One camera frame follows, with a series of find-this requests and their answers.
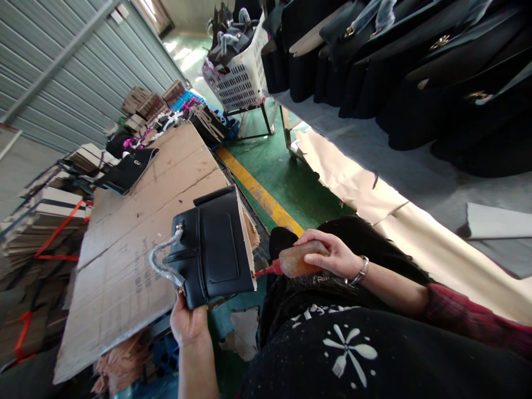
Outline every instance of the red plaid sleeve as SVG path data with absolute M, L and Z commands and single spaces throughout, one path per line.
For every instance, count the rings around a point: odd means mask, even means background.
M 531 326 L 497 316 L 450 288 L 427 287 L 430 300 L 422 316 L 424 322 L 532 360 Z

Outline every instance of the hand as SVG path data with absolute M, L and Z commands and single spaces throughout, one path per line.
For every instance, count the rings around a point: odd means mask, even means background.
M 180 347 L 185 347 L 199 338 L 208 337 L 210 340 L 207 326 L 207 306 L 190 310 L 185 296 L 177 293 L 176 304 L 170 316 L 170 327 Z
M 307 254 L 304 258 L 305 262 L 329 270 L 337 276 L 349 280 L 354 279 L 362 270 L 364 260 L 355 255 L 340 238 L 332 234 L 309 229 L 294 245 L 301 245 L 312 240 L 321 241 L 329 251 L 329 256 Z

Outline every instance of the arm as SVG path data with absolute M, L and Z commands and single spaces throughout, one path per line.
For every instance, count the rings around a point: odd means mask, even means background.
M 307 263 L 349 280 L 362 270 L 362 258 L 332 234 L 307 230 L 294 245 L 313 239 L 323 242 L 330 255 L 306 255 Z M 451 289 L 438 284 L 424 287 L 371 262 L 360 284 L 399 313 L 532 359 L 532 327 L 497 316 Z
M 177 397 L 218 399 L 220 397 L 214 351 L 207 327 L 207 307 L 189 310 L 183 294 L 170 317 L 170 327 L 179 344 L 179 392 Z
M 317 239 L 329 251 L 329 256 L 318 254 L 305 256 L 307 263 L 327 269 L 337 276 L 354 279 L 364 266 L 364 260 L 356 256 L 338 237 L 319 230 L 307 230 L 294 245 Z M 370 262 L 361 283 L 373 295 L 391 308 L 410 317 L 420 316 L 428 305 L 428 289 L 389 269 Z

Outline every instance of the corrugated metal wall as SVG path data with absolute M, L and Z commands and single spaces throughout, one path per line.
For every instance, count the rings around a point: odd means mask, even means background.
M 0 0 L 0 117 L 69 45 L 104 0 Z M 104 18 L 9 123 L 56 149 L 104 144 L 133 86 L 162 94 L 186 78 L 129 1 L 129 16 Z

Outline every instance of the white plastic basket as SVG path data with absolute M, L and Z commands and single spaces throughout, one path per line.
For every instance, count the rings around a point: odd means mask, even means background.
M 262 28 L 263 22 L 264 13 L 260 16 L 249 47 L 229 61 L 228 74 L 206 78 L 226 112 L 258 105 L 263 101 L 266 77 L 260 51 L 268 42 L 268 34 Z

